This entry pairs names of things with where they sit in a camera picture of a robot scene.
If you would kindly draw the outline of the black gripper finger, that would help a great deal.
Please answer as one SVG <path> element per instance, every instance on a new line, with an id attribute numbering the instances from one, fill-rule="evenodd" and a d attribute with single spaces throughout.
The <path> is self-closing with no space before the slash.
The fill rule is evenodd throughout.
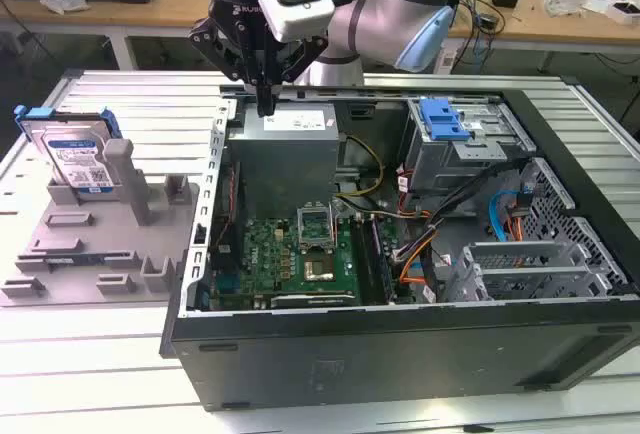
<path id="1" fill-rule="evenodd" d="M 311 37 L 283 44 L 273 37 L 266 40 L 266 115 L 274 114 L 276 87 L 296 80 L 326 49 L 326 37 Z"/>
<path id="2" fill-rule="evenodd" d="M 267 115 L 267 84 L 252 31 L 245 20 L 231 22 L 225 34 L 212 17 L 200 20 L 189 32 L 191 44 L 230 80 L 242 81 L 256 98 L 259 116 Z"/>

